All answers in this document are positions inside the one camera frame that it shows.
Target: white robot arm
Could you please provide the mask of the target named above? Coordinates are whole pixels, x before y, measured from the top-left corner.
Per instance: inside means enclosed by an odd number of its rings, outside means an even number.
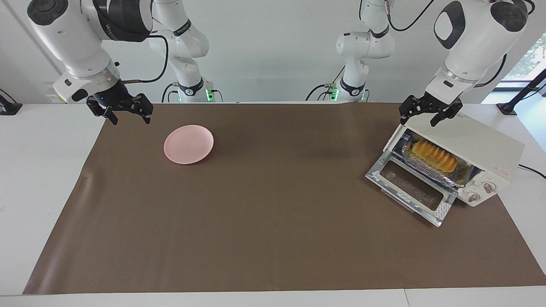
[[[395,42],[389,32],[385,0],[366,0],[361,7],[361,19],[368,32],[348,32],[337,39],[337,53],[345,59],[345,72],[336,84],[337,100],[360,101],[370,68],[366,58],[386,58],[393,54]]]
[[[168,29],[157,31],[169,42],[169,64],[174,69],[179,85],[179,96],[184,102],[211,100],[213,85],[201,76],[194,58],[209,52],[209,41],[188,18],[182,0],[154,0],[155,19]],[[150,47],[165,56],[165,46],[157,40]]]
[[[449,3],[436,19],[434,33],[449,50],[444,65],[422,98],[409,96],[400,106],[401,123],[421,113],[437,113],[432,126],[452,119],[462,95],[519,39],[527,23],[522,0],[461,0]]]
[[[151,0],[33,0],[27,9],[39,38],[66,67],[54,83],[65,101],[87,99],[95,116],[128,111],[150,123],[153,105],[144,94],[131,96],[101,47],[104,39],[141,42],[151,31]]]

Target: oven door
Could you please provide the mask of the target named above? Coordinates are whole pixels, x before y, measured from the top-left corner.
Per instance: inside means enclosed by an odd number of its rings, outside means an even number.
[[[440,227],[457,198],[457,189],[434,182],[385,151],[366,177],[404,207]]]

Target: metal stand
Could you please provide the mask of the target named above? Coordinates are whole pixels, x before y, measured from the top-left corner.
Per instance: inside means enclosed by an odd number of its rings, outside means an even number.
[[[0,95],[0,115],[15,115],[22,106],[20,103],[11,103]]]
[[[504,115],[517,115],[514,111],[514,107],[529,94],[535,87],[537,87],[544,79],[546,79],[546,69],[542,70],[538,76],[529,83],[523,90],[521,90],[509,103],[497,103],[498,109]]]

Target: white table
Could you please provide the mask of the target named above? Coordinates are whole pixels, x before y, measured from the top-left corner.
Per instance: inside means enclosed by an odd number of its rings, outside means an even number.
[[[546,153],[517,117],[494,105],[463,112],[525,143],[522,164],[546,172]],[[0,306],[545,306],[546,286],[20,296],[102,124],[85,105],[25,105],[0,117]],[[500,196],[546,271],[546,182],[525,170],[514,176]]]

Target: white toaster oven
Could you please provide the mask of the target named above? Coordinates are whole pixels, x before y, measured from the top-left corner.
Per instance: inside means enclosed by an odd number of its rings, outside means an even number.
[[[399,126],[366,177],[439,227],[456,198],[477,206],[510,185],[525,145],[462,113],[433,116]]]

